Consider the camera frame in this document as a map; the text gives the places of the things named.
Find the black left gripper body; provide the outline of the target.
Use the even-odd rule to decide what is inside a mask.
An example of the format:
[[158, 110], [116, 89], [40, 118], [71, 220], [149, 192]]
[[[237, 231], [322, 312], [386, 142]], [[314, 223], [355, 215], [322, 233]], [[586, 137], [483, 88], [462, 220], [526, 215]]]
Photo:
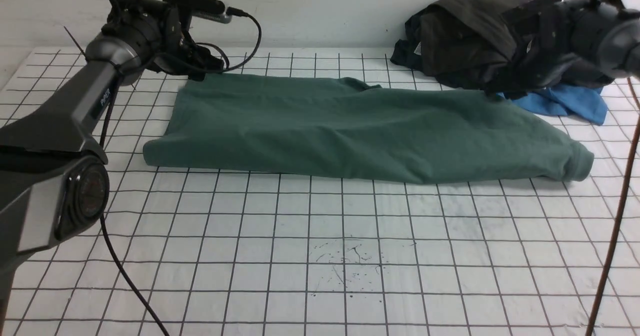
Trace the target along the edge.
[[208, 45], [194, 41], [190, 25], [181, 25], [176, 6], [163, 0], [108, 1], [111, 10], [102, 33], [133, 51], [124, 60], [114, 61], [121, 74], [153, 71], [202, 81], [207, 73], [226, 69], [224, 55], [214, 56]]

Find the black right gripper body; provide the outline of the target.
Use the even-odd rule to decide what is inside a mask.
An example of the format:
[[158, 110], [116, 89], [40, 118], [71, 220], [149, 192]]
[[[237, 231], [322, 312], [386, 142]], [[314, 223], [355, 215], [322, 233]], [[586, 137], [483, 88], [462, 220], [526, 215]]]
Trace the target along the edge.
[[502, 12], [516, 49], [507, 65], [486, 83], [485, 92], [519, 99], [557, 84], [608, 85], [608, 76], [570, 49], [570, 12], [589, 4], [590, 0], [532, 0]]

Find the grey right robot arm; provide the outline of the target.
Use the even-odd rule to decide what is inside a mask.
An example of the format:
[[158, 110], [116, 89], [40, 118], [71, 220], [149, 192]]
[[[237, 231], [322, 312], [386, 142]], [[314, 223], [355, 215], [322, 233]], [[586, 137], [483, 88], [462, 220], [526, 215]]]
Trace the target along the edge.
[[639, 76], [639, 12], [611, 0], [532, 0], [503, 12], [524, 45], [485, 85], [487, 93], [522, 97], [558, 84], [583, 60], [612, 80]]

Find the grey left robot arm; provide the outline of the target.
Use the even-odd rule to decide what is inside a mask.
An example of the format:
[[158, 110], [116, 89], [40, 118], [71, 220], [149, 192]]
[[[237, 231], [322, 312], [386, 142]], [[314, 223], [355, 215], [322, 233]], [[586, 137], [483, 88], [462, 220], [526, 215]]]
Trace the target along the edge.
[[108, 158], [93, 132], [119, 88], [146, 70], [196, 78], [203, 67], [222, 67], [188, 35], [192, 17], [230, 21], [221, 1], [109, 2], [105, 25], [85, 49], [86, 65], [0, 131], [2, 321], [18, 266], [85, 232], [105, 212]]

